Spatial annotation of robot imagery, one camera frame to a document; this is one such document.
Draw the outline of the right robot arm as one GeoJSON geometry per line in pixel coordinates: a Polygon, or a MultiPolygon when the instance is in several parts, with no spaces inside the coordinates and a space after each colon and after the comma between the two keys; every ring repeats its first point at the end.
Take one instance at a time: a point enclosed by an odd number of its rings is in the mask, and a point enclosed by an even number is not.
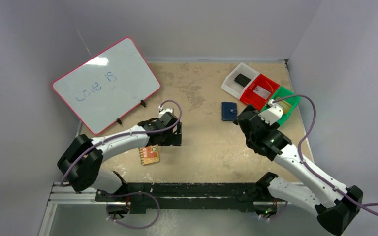
{"type": "Polygon", "coordinates": [[[329,233],[340,236],[360,212],[357,204],[362,202],[363,191],[356,185],[346,186],[301,157],[298,147],[278,130],[282,115],[278,105],[260,112],[249,104],[234,120],[248,148],[284,167],[302,183],[297,185],[268,172],[259,180],[257,195],[263,200],[286,200],[315,216],[329,233]]]}

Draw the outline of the green plastic bin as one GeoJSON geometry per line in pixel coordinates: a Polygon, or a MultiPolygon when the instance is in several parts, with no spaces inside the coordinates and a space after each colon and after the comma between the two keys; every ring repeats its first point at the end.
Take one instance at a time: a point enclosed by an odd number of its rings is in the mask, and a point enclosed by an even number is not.
{"type": "MultiPolygon", "coordinates": [[[[280,98],[292,96],[295,93],[290,91],[289,89],[285,88],[284,86],[279,86],[279,88],[274,92],[274,94],[270,97],[270,99],[278,100],[280,98]]],[[[291,116],[294,109],[299,105],[301,101],[301,97],[293,97],[288,98],[286,100],[277,102],[279,106],[283,109],[282,117],[277,121],[277,123],[282,126],[291,116]]]]}

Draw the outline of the red plastic bin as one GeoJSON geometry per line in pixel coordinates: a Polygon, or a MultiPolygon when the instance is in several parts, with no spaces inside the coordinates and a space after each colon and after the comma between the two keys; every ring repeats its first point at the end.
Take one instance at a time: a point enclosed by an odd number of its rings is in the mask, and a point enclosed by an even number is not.
{"type": "Polygon", "coordinates": [[[259,74],[245,87],[240,101],[247,105],[253,105],[255,109],[261,111],[279,87],[280,84],[259,74]]]}

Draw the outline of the white plastic bin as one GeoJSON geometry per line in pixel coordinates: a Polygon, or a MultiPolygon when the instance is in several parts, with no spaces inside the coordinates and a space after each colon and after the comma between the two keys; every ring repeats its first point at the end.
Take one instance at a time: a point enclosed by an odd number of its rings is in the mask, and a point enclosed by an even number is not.
{"type": "Polygon", "coordinates": [[[248,88],[248,86],[260,75],[260,72],[256,71],[255,69],[251,68],[250,66],[240,63],[238,66],[232,70],[227,77],[225,78],[224,82],[221,85],[221,89],[230,94],[231,96],[235,97],[237,100],[240,100],[241,96],[248,88]],[[246,85],[241,85],[236,82],[236,77],[239,75],[243,75],[248,79],[246,85]]]}

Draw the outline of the blue leather card holder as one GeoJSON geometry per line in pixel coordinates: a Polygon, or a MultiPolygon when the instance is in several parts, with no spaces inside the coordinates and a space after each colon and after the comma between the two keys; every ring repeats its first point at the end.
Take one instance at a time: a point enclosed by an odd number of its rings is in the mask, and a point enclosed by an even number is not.
{"type": "Polygon", "coordinates": [[[221,120],[233,122],[237,118],[237,104],[234,102],[221,103],[221,120]]]}

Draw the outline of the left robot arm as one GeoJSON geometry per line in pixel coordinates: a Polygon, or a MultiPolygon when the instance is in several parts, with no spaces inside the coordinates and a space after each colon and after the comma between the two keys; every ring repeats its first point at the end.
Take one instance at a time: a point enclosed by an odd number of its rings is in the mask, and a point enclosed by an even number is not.
{"type": "Polygon", "coordinates": [[[125,180],[114,171],[105,171],[102,164],[127,151],[147,146],[179,146],[181,119],[171,112],[160,118],[141,121],[113,135],[90,138],[77,136],[57,162],[63,177],[61,186],[71,186],[76,192],[95,188],[108,193],[114,201],[127,195],[125,180]]]}

